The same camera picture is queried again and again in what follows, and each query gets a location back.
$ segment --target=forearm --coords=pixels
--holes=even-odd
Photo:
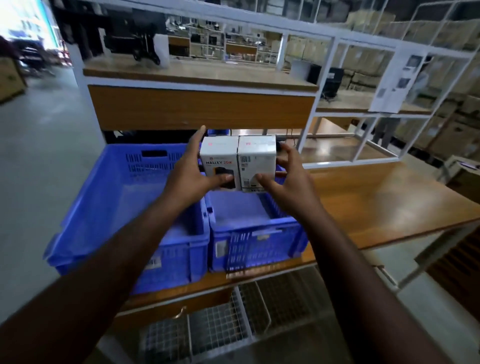
[[[161,196],[77,269],[9,318],[0,327],[0,362],[83,362],[179,213]]]
[[[449,362],[320,204],[301,220],[355,360]]]

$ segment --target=person's trousers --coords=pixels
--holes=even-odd
[[[382,134],[384,134],[382,138],[382,148],[388,149],[388,145],[390,144],[400,121],[400,118],[381,118],[375,126],[375,134],[373,135],[372,141],[375,144],[378,144]]]

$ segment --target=box top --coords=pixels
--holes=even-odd
[[[275,153],[275,135],[245,135],[239,139],[239,154],[247,153]]]
[[[237,136],[206,136],[202,141],[200,155],[235,155],[238,144]]]

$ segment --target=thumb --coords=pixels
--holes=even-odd
[[[208,189],[214,190],[224,183],[230,182],[233,180],[233,174],[216,174],[215,176],[208,177]]]
[[[271,195],[276,195],[280,192],[282,186],[273,180],[273,178],[267,174],[255,174],[255,177],[259,184]]]

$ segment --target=crate handle hole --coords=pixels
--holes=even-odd
[[[168,155],[166,150],[142,150],[142,157],[166,157]]]

